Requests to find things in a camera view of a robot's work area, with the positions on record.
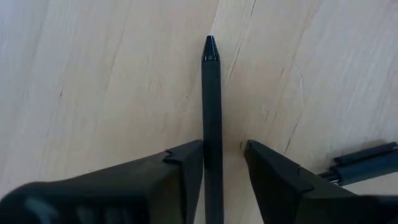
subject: black plastic object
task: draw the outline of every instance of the black plastic object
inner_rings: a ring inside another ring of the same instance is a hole
[[[0,203],[0,223],[191,224],[202,141],[57,182],[23,185]]]
[[[398,171],[397,143],[364,149],[335,158],[336,165],[320,174],[340,186]]]
[[[224,222],[223,130],[220,56],[213,36],[206,38],[201,63],[205,211],[207,224]]]
[[[360,196],[248,141],[245,158],[264,223],[397,223],[398,197]]]

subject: pen tip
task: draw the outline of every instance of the pen tip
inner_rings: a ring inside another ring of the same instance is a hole
[[[212,35],[206,37],[205,47],[203,49],[203,54],[201,57],[202,62],[207,61],[219,61],[220,55],[218,54],[218,49],[216,41]]]

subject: light wood surface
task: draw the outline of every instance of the light wood surface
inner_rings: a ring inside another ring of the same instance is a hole
[[[261,223],[248,139],[314,172],[398,140],[396,0],[3,0],[0,195],[201,138],[208,34],[222,59],[225,223]]]

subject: wood grain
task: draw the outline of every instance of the wood grain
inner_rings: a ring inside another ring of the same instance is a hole
[[[4,0],[0,194],[201,138],[200,55],[222,56],[225,223],[260,223],[248,139],[314,172],[398,140],[396,0]],[[348,186],[398,194],[398,175]],[[203,223],[203,198],[197,223]]]

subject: black pen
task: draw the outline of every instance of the black pen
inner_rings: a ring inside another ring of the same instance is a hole
[[[201,59],[206,224],[224,222],[220,55],[207,36]]]

